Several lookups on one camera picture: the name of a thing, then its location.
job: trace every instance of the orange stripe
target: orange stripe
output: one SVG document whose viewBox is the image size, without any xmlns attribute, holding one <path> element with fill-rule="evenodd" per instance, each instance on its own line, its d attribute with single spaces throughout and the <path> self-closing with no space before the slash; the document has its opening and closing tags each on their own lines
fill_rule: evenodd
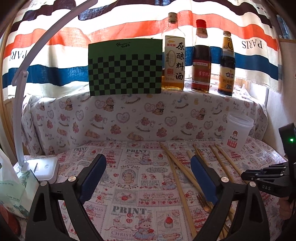
<svg viewBox="0 0 296 241">
<path fill-rule="evenodd" d="M 241 39 L 249 39 L 253 37 L 261 38 L 266 41 L 267 46 L 277 51 L 276 40 L 271 36 L 266 35 L 263 29 L 256 24 L 240 27 L 234 22 L 217 14 L 197 15 L 188 10 L 178 13 L 179 26 L 192 25 L 196 27 L 196 19 L 204 19 L 207 22 L 208 28 L 229 30 L 232 34 L 238 36 Z M 90 34 L 84 34 L 78 28 L 62 28 L 55 36 L 50 39 L 47 45 L 60 44 L 69 47 L 88 48 L 88 44 L 90 43 L 155 35 L 162 32 L 166 27 L 167 18 L 159 21 L 124 23 L 100 29 Z M 45 32 L 45 30 L 38 28 L 30 34 L 17 35 L 14 42 L 6 46 L 4 57 L 6 58 L 10 56 L 11 51 L 14 48 L 25 48 L 36 43 Z"/>
</svg>

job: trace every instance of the plastic cup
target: plastic cup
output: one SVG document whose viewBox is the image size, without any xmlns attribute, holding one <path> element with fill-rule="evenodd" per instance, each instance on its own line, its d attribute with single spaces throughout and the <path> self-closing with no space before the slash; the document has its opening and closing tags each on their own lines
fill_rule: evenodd
<svg viewBox="0 0 296 241">
<path fill-rule="evenodd" d="M 253 126 L 254 120 L 252 118 L 229 112 L 223 146 L 236 152 L 241 151 Z"/>
</svg>

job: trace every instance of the teddy bear print fabric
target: teddy bear print fabric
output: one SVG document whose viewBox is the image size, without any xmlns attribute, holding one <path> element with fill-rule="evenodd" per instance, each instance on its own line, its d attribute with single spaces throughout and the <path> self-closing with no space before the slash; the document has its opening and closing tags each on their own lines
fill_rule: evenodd
<svg viewBox="0 0 296 241">
<path fill-rule="evenodd" d="M 233 97 L 191 90 L 92 97 L 85 92 L 60 99 L 32 96 L 22 116 L 23 142 L 31 155 L 38 155 L 59 154 L 96 140 L 223 137 L 229 111 L 254 119 L 249 136 L 262 139 L 266 109 L 242 93 Z"/>
<path fill-rule="evenodd" d="M 207 164 L 222 177 L 225 173 L 209 148 L 209 145 L 220 145 L 221 142 L 220 137 L 166 141 L 163 144 L 182 164 L 190 168 L 187 150 L 194 153 L 195 143 Z M 243 171 L 284 161 L 271 147 L 253 138 L 247 139 L 239 153 L 225 151 Z M 193 239 L 166 153 L 156 141 L 94 141 L 60 153 L 57 155 L 60 163 L 57 182 L 64 182 L 72 175 L 77 176 L 99 153 L 105 155 L 107 168 L 84 208 L 105 241 Z M 220 158 L 235 182 L 244 183 L 221 154 Z M 176 172 L 195 228 L 200 231 L 209 214 L 200 206 L 195 187 L 179 169 Z M 271 241 L 274 241 L 282 225 L 276 204 L 278 198 L 262 193 L 262 199 L 269 220 Z M 78 239 L 63 201 L 60 202 L 60 208 L 69 235 Z M 21 224 L 24 234 L 25 224 Z"/>
</svg>

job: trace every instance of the wooden chopstick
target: wooden chopstick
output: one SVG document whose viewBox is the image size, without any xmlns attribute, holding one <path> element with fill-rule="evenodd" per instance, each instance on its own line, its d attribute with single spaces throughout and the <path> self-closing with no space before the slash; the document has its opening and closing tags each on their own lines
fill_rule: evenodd
<svg viewBox="0 0 296 241">
<path fill-rule="evenodd" d="M 232 183 L 234 183 L 234 179 L 233 179 L 231 173 L 229 172 L 229 170 L 228 170 L 228 169 L 226 168 L 226 166 L 224 165 L 224 163 L 223 163 L 223 161 L 221 160 L 221 158 L 219 157 L 218 153 L 214 150 L 214 148 L 213 148 L 211 145 L 209 145 L 209 147 L 211 148 L 211 151 L 214 153 L 214 155 L 215 155 L 215 157 L 217 158 L 219 164 L 220 164 L 221 167 L 223 168 L 223 170 L 224 170 L 226 176 L 228 177 L 228 179 L 229 179 Z"/>
<path fill-rule="evenodd" d="M 195 176 L 190 174 L 189 171 L 184 167 L 184 165 L 160 142 L 161 148 L 167 153 L 167 155 L 172 159 L 172 161 L 179 167 L 179 169 L 184 173 L 184 175 L 189 179 L 189 181 L 193 184 L 193 186 L 202 193 L 202 189 L 197 183 Z"/>
<path fill-rule="evenodd" d="M 215 147 L 222 153 L 222 155 L 228 160 L 228 162 L 233 166 L 233 168 L 236 170 L 236 172 L 239 174 L 239 176 L 242 175 L 242 171 L 235 165 L 234 161 L 231 159 L 231 157 L 218 145 L 215 144 Z"/>
<path fill-rule="evenodd" d="M 196 155 L 199 155 L 202 159 L 203 157 L 201 156 L 200 151 L 196 148 L 195 144 L 193 144 Z M 193 157 L 193 154 L 187 150 L 187 156 L 189 157 L 189 159 L 191 160 L 191 158 Z M 211 202 L 207 202 L 209 207 L 211 208 L 211 210 L 213 209 L 213 204 Z M 220 239 L 226 238 L 227 234 L 229 232 L 229 227 L 224 224 L 224 228 L 222 229 L 221 233 L 219 234 Z"/>
<path fill-rule="evenodd" d="M 187 221 L 188 221 L 188 224 L 189 224 L 191 236 L 193 238 L 195 238 L 196 235 L 197 235 L 197 232 L 196 232 L 196 229 L 195 229 L 195 226 L 194 226 L 194 222 L 193 222 L 193 219 L 192 219 L 192 216 L 191 216 L 191 213 L 190 213 L 190 209 L 188 207 L 188 204 L 187 204 L 187 201 L 186 201 L 186 198 L 185 198 L 183 189 L 181 187 L 180 181 L 178 179 L 176 170 L 174 168 L 172 159 L 170 158 L 169 155 L 168 155 L 168 163 L 170 165 L 170 168 L 172 170 L 172 173 L 173 173 L 173 176 L 174 176 L 174 179 L 175 179 L 175 182 L 176 182 L 176 186 L 177 186 L 177 190 L 178 190 L 179 195 L 180 195 L 181 203 L 183 205 L 183 208 L 184 208 L 184 211 L 185 211 L 185 215 L 186 215 L 186 218 L 187 218 Z"/>
<path fill-rule="evenodd" d="M 199 155 L 199 156 L 202 158 L 202 160 L 205 162 L 205 160 L 204 160 L 204 158 L 203 158 L 203 156 L 202 156 L 202 153 L 201 153 L 200 149 L 198 149 L 198 148 L 196 147 L 195 143 L 193 143 L 193 147 L 194 147 L 194 150 L 195 150 L 195 152 L 197 153 L 197 155 Z"/>
</svg>

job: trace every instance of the checkerboard calibration board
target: checkerboard calibration board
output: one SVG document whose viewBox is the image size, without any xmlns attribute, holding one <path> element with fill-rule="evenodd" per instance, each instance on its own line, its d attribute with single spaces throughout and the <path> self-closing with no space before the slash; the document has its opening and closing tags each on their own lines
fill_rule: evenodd
<svg viewBox="0 0 296 241">
<path fill-rule="evenodd" d="M 124 39 L 89 45 L 91 96 L 161 92 L 162 41 Z"/>
</svg>

